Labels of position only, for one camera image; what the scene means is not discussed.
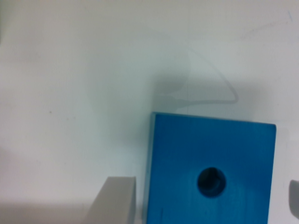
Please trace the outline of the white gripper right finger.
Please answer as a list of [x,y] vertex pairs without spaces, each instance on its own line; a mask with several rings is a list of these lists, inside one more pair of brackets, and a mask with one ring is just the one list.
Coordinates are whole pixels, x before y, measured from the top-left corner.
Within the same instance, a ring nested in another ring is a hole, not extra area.
[[289,207],[292,215],[299,219],[299,181],[296,180],[289,185]]

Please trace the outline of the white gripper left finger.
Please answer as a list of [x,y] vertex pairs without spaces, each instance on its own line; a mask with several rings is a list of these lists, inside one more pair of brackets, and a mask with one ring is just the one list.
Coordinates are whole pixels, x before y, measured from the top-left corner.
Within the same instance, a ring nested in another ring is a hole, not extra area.
[[83,219],[83,224],[134,224],[135,209],[135,178],[110,176]]

